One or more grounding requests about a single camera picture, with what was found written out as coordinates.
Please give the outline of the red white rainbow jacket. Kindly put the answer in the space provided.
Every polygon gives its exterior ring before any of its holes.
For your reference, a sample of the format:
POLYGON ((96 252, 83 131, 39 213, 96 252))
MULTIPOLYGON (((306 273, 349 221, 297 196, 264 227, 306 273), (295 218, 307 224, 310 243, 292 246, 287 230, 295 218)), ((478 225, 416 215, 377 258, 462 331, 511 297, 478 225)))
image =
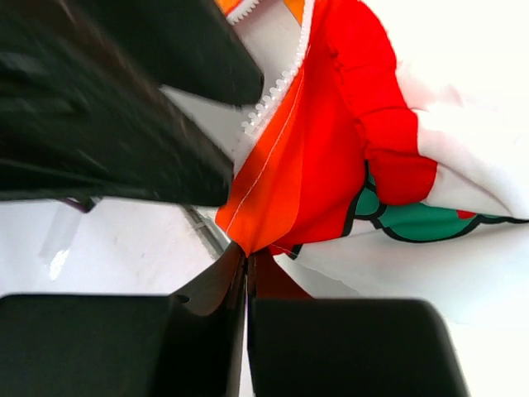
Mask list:
POLYGON ((218 226, 364 296, 528 327, 528 4, 281 1, 218 226))

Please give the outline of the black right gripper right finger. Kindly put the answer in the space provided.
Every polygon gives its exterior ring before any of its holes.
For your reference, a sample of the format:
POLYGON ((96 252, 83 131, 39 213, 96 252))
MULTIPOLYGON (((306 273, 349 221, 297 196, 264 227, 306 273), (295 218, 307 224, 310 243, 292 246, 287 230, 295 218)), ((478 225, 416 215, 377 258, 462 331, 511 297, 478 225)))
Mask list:
POLYGON ((465 396, 439 313, 417 299, 316 299, 251 255, 248 353, 258 396, 465 396))

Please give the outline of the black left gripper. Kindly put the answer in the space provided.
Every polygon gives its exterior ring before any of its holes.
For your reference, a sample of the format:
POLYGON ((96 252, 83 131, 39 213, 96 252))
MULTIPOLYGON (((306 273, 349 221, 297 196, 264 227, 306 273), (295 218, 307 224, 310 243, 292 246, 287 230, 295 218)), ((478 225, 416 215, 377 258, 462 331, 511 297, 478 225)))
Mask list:
POLYGON ((1 198, 220 207, 232 161, 161 86, 249 106, 264 82, 213 1, 4 1, 1 198))

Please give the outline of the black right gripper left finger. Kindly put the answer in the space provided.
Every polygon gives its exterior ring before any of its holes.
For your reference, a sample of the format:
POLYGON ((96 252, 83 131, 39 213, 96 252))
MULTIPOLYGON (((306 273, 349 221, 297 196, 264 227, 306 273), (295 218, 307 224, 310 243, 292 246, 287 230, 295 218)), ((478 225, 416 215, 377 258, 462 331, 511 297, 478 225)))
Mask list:
POLYGON ((238 395, 244 263, 230 244, 167 295, 3 297, 2 395, 238 395))

